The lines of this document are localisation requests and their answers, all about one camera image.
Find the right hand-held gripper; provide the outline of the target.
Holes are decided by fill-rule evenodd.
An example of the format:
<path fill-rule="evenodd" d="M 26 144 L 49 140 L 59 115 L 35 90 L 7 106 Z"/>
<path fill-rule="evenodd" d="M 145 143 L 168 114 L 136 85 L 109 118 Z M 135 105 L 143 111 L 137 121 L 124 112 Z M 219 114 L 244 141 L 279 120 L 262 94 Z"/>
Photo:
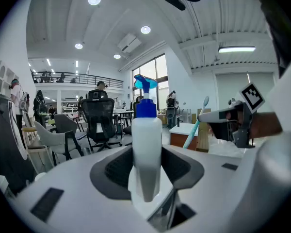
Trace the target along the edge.
<path fill-rule="evenodd" d="M 250 144 L 253 115 L 265 103 L 265 99 L 253 82 L 239 91 L 239 94 L 242 100 L 231 98 L 228 101 L 229 108 L 200 113 L 198 120 L 208 123 L 217 139 L 232 140 L 238 148 L 251 149 L 255 147 Z M 242 112 L 242 122 L 236 128 L 239 112 Z"/>

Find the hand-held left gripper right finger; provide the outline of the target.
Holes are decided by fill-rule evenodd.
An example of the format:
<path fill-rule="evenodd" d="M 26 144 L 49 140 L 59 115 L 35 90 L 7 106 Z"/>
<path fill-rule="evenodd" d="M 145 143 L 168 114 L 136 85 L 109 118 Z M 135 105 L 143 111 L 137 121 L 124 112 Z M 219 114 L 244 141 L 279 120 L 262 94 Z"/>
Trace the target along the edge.
<path fill-rule="evenodd" d="M 188 162 L 190 170 L 174 182 L 174 209 L 188 217 L 171 233 L 244 233 L 246 215 L 237 210 L 248 185 L 248 154 L 243 158 L 213 155 L 164 145 Z"/>

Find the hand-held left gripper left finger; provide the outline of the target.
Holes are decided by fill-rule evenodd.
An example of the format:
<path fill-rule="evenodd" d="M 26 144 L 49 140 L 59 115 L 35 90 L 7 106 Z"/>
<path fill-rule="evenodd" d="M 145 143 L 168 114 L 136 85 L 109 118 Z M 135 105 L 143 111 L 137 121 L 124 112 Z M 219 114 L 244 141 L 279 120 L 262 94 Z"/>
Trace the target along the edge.
<path fill-rule="evenodd" d="M 90 180 L 92 166 L 124 151 L 126 147 L 90 154 L 59 164 L 27 186 L 9 203 L 17 216 L 38 233 L 154 233 L 129 200 L 112 200 L 101 194 Z M 49 188 L 63 194 L 46 222 L 31 209 Z"/>

